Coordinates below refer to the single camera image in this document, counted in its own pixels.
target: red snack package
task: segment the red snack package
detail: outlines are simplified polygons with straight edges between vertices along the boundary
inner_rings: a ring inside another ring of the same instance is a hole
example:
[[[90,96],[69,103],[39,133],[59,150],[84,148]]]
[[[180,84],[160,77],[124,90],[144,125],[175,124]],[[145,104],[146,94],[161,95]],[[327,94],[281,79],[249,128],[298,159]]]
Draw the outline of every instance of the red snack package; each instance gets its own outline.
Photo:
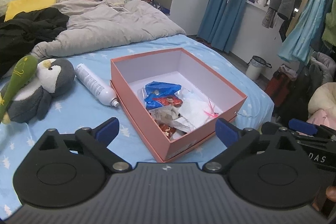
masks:
[[[173,134],[176,132],[176,128],[174,127],[170,127],[166,124],[160,124],[159,127],[161,128],[161,130],[166,134],[167,138],[171,138],[171,136],[173,136]]]
[[[177,98],[175,95],[169,95],[167,97],[153,98],[154,101],[159,102],[162,106],[172,105],[175,107],[180,107],[183,101]]]

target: label on box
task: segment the label on box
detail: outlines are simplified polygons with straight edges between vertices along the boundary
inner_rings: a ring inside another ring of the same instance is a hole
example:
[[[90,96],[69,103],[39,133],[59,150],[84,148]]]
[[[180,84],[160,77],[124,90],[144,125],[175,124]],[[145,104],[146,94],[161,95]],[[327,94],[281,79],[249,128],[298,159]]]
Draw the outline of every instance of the label on box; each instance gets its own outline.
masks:
[[[184,147],[180,148],[179,150],[175,151],[174,153],[171,153],[168,155],[168,159],[175,157],[176,155],[178,155],[179,153],[182,153],[183,151],[187,150],[188,148],[192,147],[193,145],[195,145],[197,143],[197,141],[192,141],[191,143],[185,145]]]

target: white wall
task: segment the white wall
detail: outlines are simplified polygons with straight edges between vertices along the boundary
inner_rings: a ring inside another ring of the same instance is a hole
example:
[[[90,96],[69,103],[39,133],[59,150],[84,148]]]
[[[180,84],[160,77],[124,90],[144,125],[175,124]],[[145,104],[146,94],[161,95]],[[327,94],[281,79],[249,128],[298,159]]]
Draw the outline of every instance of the white wall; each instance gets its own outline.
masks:
[[[235,55],[249,62],[253,55],[258,55],[265,59],[272,68],[266,68],[263,75],[271,79],[273,73],[282,65],[286,64],[290,68],[297,70],[299,62],[287,63],[281,60],[277,53],[282,45],[279,28],[282,20],[278,18],[273,29],[267,29],[261,25],[267,8],[260,9],[251,4],[246,5],[241,27],[236,38],[236,42],[231,50]]]

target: red and blue package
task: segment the red and blue package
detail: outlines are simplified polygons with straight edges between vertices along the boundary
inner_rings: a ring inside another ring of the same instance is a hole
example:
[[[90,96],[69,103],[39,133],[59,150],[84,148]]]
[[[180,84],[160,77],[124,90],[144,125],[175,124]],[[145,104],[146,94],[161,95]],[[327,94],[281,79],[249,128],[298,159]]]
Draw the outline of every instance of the red and blue package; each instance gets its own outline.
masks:
[[[179,107],[182,105],[182,100],[177,98],[174,94],[181,89],[181,85],[165,83],[165,82],[151,82],[145,86],[147,98],[145,98],[146,109],[173,105]]]

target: metal screw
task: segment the metal screw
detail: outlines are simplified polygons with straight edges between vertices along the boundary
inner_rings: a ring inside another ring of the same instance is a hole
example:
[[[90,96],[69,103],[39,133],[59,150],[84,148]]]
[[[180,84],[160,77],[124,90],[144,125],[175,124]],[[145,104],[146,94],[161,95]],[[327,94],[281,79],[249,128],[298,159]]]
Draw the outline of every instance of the metal screw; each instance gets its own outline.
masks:
[[[118,161],[112,165],[113,169],[118,171],[125,171],[129,168],[129,164],[127,162]]]
[[[218,171],[219,169],[222,168],[222,165],[218,162],[212,161],[212,162],[208,162],[205,165],[205,168],[210,170],[210,171]]]

